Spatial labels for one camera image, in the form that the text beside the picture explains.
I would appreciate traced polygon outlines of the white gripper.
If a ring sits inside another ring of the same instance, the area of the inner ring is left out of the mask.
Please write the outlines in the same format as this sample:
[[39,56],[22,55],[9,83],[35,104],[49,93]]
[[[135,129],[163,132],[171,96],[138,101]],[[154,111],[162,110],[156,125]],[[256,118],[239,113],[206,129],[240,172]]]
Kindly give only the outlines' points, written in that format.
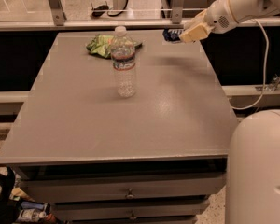
[[206,39],[211,32],[224,34],[237,27],[231,12],[230,0],[216,0],[184,24],[185,31],[179,36],[184,43]]

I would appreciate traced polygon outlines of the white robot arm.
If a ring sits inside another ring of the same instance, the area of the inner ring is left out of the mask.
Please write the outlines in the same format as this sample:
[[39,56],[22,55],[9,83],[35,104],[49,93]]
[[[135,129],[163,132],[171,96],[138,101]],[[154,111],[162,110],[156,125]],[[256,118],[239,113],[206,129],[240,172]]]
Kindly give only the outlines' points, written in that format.
[[[280,0],[216,0],[184,25],[183,42],[280,15]],[[228,154],[225,224],[280,224],[280,109],[254,113],[234,131]]]

